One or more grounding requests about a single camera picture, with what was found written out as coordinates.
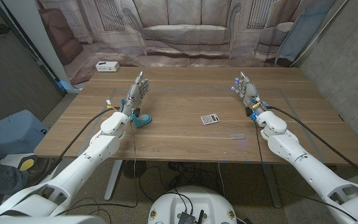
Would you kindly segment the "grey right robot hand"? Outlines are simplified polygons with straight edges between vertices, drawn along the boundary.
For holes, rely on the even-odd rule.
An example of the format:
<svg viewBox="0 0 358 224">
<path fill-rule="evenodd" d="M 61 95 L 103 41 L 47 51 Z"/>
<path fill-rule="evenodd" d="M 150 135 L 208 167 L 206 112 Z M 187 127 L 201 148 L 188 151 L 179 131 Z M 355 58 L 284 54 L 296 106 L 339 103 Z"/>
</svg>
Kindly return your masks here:
<svg viewBox="0 0 358 224">
<path fill-rule="evenodd" d="M 239 95 L 246 106 L 246 115 L 255 120 L 261 113 L 267 111 L 268 104 L 260 99 L 255 85 L 248 76 L 243 71 L 240 74 L 240 77 L 235 78 L 235 85 L 231 87 L 231 90 Z"/>
</svg>

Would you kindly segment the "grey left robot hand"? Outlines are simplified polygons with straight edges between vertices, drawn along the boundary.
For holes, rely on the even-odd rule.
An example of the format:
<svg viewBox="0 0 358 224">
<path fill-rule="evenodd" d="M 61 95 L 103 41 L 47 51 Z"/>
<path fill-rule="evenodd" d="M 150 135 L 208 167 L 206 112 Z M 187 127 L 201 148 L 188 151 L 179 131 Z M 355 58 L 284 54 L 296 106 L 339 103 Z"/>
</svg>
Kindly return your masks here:
<svg viewBox="0 0 358 224">
<path fill-rule="evenodd" d="M 130 116 L 136 108 L 141 106 L 142 100 L 148 91 L 149 81 L 148 79 L 143 79 L 143 71 L 140 71 L 134 84 L 129 88 L 129 91 L 124 98 L 124 104 L 121 107 L 121 112 Z"/>
</svg>

